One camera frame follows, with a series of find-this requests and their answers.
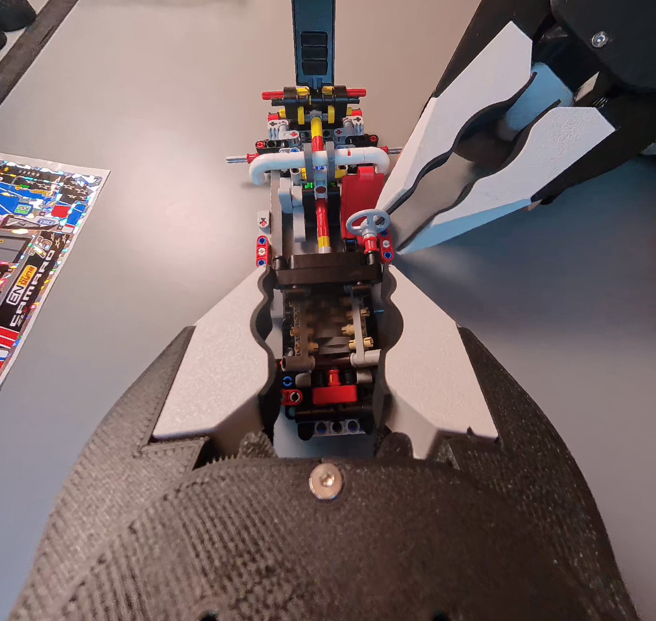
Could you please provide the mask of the grey lego steering wheel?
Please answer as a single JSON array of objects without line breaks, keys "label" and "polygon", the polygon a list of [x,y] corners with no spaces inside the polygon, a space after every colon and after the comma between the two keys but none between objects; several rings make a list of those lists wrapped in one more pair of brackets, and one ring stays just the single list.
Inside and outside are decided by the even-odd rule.
[{"label": "grey lego steering wheel", "polygon": [[368,254],[377,251],[377,235],[387,229],[390,216],[378,209],[365,209],[355,212],[346,221],[348,232],[364,240],[364,250]]}]

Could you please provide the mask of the lego car chassis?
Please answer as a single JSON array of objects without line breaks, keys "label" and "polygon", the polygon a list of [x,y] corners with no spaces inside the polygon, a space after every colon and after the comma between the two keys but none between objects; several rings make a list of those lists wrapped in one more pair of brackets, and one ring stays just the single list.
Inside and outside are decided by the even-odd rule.
[{"label": "lego car chassis", "polygon": [[299,439],[374,430],[373,396],[381,341],[374,300],[394,257],[388,227],[377,251],[342,238],[341,179],[361,165],[389,171],[389,148],[367,133],[364,88],[295,85],[265,91],[268,135],[228,163],[250,166],[269,183],[270,210],[259,213],[256,265],[273,271],[281,332],[274,393]]}]

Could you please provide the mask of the holographic sticker sheet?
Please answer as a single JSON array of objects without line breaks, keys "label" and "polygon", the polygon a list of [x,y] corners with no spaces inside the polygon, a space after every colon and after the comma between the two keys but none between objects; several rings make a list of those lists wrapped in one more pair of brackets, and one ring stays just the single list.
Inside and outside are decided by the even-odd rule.
[{"label": "holographic sticker sheet", "polygon": [[1,154],[1,381],[109,174]]}]

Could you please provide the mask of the red lego seat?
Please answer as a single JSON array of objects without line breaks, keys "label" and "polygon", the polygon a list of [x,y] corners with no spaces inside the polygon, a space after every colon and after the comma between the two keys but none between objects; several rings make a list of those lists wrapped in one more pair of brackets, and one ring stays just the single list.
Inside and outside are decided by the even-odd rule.
[{"label": "red lego seat", "polygon": [[341,179],[340,222],[344,240],[355,239],[346,228],[348,218],[360,210],[377,208],[377,201],[384,187],[385,175],[376,173],[374,166],[361,165],[356,174],[346,174]]}]

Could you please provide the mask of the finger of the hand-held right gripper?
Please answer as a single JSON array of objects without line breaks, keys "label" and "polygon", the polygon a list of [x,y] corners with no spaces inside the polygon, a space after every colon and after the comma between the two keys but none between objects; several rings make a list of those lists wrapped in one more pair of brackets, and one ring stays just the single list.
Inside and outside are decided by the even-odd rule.
[{"label": "finger of the hand-held right gripper", "polygon": [[399,254],[437,245],[527,207],[546,184],[615,131],[596,108],[553,108],[529,127],[503,169],[477,180],[452,207],[400,247]]},{"label": "finger of the hand-held right gripper", "polygon": [[431,97],[377,202],[391,213],[412,194],[429,165],[448,157],[462,130],[529,82],[530,38],[509,22],[447,88]]}]

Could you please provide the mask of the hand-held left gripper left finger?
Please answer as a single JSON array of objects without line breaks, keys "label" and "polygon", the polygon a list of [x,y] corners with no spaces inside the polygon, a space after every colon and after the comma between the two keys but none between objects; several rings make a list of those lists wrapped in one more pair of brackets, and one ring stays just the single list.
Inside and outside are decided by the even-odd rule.
[{"label": "hand-held left gripper left finger", "polygon": [[264,429],[259,393],[272,377],[272,355],[255,319],[269,271],[259,266],[197,321],[153,439],[242,439]]}]

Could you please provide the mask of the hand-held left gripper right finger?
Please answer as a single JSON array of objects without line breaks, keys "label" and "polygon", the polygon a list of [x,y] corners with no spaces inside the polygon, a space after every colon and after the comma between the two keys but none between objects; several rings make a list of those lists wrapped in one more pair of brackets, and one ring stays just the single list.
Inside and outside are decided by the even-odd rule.
[{"label": "hand-held left gripper right finger", "polygon": [[425,459],[444,437],[498,437],[463,338],[447,313],[393,265],[384,268],[377,420]]}]

